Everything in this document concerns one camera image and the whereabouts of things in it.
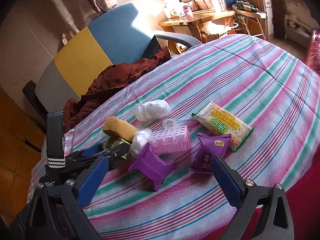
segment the gray panel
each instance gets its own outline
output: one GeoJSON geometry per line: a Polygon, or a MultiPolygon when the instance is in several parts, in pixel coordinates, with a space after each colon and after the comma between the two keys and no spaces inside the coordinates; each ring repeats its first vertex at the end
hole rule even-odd
{"type": "Polygon", "coordinates": [[[80,100],[60,74],[54,60],[44,70],[40,80],[36,84],[35,93],[49,113],[63,110],[65,103],[70,98],[80,100]]]}

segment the white plastic bag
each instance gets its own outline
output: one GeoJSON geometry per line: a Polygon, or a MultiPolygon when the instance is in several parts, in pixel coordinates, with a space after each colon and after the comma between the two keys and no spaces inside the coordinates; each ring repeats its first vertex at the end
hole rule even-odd
{"type": "Polygon", "coordinates": [[[137,158],[142,148],[146,145],[146,143],[151,139],[153,131],[149,128],[142,129],[140,131],[135,132],[134,138],[132,140],[132,144],[130,147],[131,156],[133,158],[137,158]]]}
{"type": "Polygon", "coordinates": [[[134,115],[141,122],[160,119],[170,112],[169,104],[164,100],[154,100],[143,104],[136,104],[134,115]]]}
{"type": "Polygon", "coordinates": [[[206,22],[204,23],[202,30],[207,34],[224,34],[238,26],[239,26],[238,23],[228,23],[226,25],[218,25],[213,22],[206,22]]]}

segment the cracker package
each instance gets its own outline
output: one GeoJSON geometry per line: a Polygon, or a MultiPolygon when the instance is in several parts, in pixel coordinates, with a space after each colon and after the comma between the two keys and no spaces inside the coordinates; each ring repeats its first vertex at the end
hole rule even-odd
{"type": "Polygon", "coordinates": [[[241,148],[254,129],[214,102],[192,116],[215,135],[231,133],[229,147],[233,152],[241,148]]]}

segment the plastic bag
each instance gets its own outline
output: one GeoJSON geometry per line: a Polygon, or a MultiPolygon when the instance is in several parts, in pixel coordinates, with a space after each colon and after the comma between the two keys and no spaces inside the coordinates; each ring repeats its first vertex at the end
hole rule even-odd
{"type": "Polygon", "coordinates": [[[134,115],[141,122],[160,119],[170,112],[169,104],[164,100],[154,100],[143,104],[136,104],[134,115]]]}
{"type": "Polygon", "coordinates": [[[192,116],[215,135],[231,133],[229,147],[233,152],[240,149],[254,129],[214,102],[209,102],[192,116]]]}
{"type": "Polygon", "coordinates": [[[202,30],[207,34],[224,34],[228,31],[231,31],[233,28],[238,27],[238,23],[228,23],[226,25],[218,25],[213,22],[206,22],[204,23],[204,26],[202,27],[202,30]]]}
{"type": "Polygon", "coordinates": [[[208,136],[198,133],[197,136],[201,142],[201,146],[189,170],[197,173],[212,174],[211,158],[215,156],[224,157],[230,143],[231,134],[208,136]]]}
{"type": "Polygon", "coordinates": [[[151,139],[153,131],[149,128],[139,130],[135,133],[132,140],[130,152],[133,158],[137,158],[143,147],[151,139]]]}

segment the tablecloth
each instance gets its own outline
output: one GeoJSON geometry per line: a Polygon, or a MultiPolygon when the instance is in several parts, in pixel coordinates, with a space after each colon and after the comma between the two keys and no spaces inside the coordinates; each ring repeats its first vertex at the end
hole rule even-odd
{"type": "MultiPolygon", "coordinates": [[[[243,147],[226,157],[245,179],[288,190],[308,170],[319,145],[319,76],[281,48],[235,34],[200,44],[171,59],[106,101],[65,134],[65,154],[104,142],[108,116],[132,125],[162,129],[162,121],[141,123],[137,103],[165,99],[190,130],[192,150],[161,155],[177,167],[161,189],[120,160],[106,174],[85,214],[103,239],[201,239],[227,224],[235,212],[212,175],[188,168],[199,148],[196,134],[208,131],[191,117],[210,100],[256,127],[243,147]]],[[[39,179],[33,170],[28,199],[39,179]]]]}

